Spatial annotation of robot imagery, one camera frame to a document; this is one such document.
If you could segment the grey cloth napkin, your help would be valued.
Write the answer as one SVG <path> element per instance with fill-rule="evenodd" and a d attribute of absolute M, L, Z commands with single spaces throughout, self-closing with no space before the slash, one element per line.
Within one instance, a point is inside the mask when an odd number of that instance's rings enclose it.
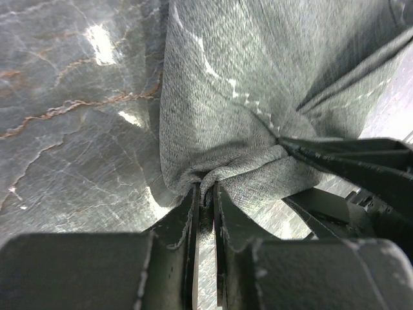
<path fill-rule="evenodd" d="M 166 186 L 207 204 L 219 181 L 254 212 L 317 185 L 279 139 L 357 138 L 411 45 L 411 1 L 171 1 Z"/>

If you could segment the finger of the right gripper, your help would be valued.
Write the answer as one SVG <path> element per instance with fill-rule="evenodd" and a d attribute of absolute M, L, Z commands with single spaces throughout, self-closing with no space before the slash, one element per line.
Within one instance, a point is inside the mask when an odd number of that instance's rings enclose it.
<path fill-rule="evenodd" d="M 296 159 L 365 189 L 399 213 L 412 212 L 412 145 L 402 141 L 279 138 Z"/>
<path fill-rule="evenodd" d="M 366 210 L 335 194 L 309 189 L 283 201 L 319 239 L 376 237 Z"/>

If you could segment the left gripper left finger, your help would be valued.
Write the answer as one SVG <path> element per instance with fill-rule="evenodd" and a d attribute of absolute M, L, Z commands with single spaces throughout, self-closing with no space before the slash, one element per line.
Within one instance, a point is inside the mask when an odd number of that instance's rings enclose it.
<path fill-rule="evenodd" d="M 195 309 L 199 187 L 143 232 L 31 233 L 1 248 L 2 309 Z"/>

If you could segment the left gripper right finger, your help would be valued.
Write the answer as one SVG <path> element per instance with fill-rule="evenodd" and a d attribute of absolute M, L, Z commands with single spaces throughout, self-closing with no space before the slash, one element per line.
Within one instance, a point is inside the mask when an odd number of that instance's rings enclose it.
<path fill-rule="evenodd" d="M 281 240 L 214 187 L 217 302 L 223 309 L 411 309 L 412 265 L 373 238 Z"/>

